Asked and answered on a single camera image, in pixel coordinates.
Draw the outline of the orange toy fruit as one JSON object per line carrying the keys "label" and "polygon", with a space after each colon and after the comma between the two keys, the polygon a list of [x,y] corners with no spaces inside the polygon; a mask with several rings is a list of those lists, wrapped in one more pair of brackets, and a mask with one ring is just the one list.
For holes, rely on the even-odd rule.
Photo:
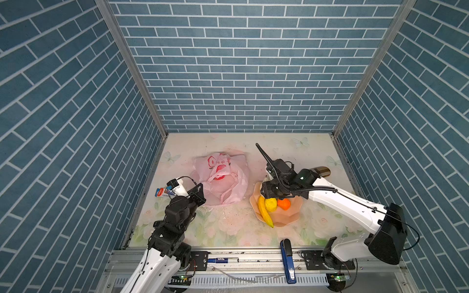
{"label": "orange toy fruit", "polygon": [[291,207],[291,202],[289,199],[278,199],[277,206],[283,209],[284,211],[288,211]]}

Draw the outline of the yellow toy fruit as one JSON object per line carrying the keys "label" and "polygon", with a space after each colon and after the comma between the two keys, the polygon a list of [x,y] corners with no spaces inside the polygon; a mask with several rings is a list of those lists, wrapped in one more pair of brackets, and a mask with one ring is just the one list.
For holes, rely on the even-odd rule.
{"label": "yellow toy fruit", "polygon": [[275,212],[277,209],[277,199],[265,199],[265,208],[267,212]]}

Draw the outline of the yellow green toy mango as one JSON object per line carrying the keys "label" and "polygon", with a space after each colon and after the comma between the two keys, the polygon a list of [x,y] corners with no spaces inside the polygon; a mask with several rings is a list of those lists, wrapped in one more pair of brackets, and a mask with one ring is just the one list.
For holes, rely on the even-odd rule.
{"label": "yellow green toy mango", "polygon": [[266,205],[265,205],[265,198],[264,196],[260,195],[259,199],[258,199],[258,208],[259,208],[259,211],[260,211],[260,214],[261,214],[261,217],[263,218],[263,220],[265,221],[265,223],[271,227],[271,228],[274,228],[274,223],[271,219],[271,216],[269,215],[267,209],[266,209]]}

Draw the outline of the pink faceted bowl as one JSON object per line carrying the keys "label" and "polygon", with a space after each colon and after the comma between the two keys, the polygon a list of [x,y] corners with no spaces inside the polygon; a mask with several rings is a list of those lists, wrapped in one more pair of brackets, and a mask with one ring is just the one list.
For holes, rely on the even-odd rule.
{"label": "pink faceted bowl", "polygon": [[[260,197],[261,182],[257,182],[254,187],[254,192],[250,197],[249,201],[254,210],[257,219],[261,222],[265,222],[261,216],[258,208],[258,199]],[[291,206],[288,210],[277,208],[276,211],[269,213],[275,227],[285,227],[292,223],[297,222],[300,219],[300,209],[303,205],[304,199],[302,197],[294,197],[289,199]]]}

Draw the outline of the pink plastic bag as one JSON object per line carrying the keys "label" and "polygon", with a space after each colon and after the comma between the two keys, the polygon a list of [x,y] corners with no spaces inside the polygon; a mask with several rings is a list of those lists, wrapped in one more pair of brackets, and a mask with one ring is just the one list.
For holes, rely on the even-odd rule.
{"label": "pink plastic bag", "polygon": [[203,184],[206,206],[232,205],[245,197],[250,170],[244,153],[211,153],[195,157],[192,168],[194,179]]}

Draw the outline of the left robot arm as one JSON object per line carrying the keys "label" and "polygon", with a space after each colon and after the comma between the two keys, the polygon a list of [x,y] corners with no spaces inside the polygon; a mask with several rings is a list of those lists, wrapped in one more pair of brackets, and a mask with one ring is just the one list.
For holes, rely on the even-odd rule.
{"label": "left robot arm", "polygon": [[184,233],[195,219],[198,207],[205,204],[203,184],[186,190],[176,179],[168,182],[176,194],[165,209],[165,216],[153,224],[147,249],[123,293],[160,293],[180,268],[189,265],[191,246],[185,244]]}

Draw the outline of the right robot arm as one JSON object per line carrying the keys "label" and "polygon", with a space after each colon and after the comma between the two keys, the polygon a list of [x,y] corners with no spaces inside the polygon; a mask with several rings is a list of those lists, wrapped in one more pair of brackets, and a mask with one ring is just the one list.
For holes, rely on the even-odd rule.
{"label": "right robot arm", "polygon": [[402,207],[384,206],[360,198],[330,183],[322,173],[311,168],[294,171],[292,163],[267,158],[269,180],[261,187],[267,199],[302,197],[332,208],[359,224],[363,231],[339,240],[329,239],[321,257],[328,267],[353,259],[374,257],[384,263],[400,262],[407,239],[407,224]]}

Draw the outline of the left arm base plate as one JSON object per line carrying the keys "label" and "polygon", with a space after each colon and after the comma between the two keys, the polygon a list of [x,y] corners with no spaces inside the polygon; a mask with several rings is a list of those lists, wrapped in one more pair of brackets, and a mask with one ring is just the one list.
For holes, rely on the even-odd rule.
{"label": "left arm base plate", "polygon": [[189,271],[206,271],[209,259],[208,251],[192,251],[189,260]]}

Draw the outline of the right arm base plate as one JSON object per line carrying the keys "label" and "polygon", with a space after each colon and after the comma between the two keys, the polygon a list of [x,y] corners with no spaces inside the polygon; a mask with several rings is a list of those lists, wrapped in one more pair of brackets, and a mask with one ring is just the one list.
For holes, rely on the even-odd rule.
{"label": "right arm base plate", "polygon": [[299,256],[304,260],[308,271],[352,271],[356,269],[355,261],[349,260],[342,262],[333,256],[331,253],[327,253],[325,256],[320,250],[301,250]]}

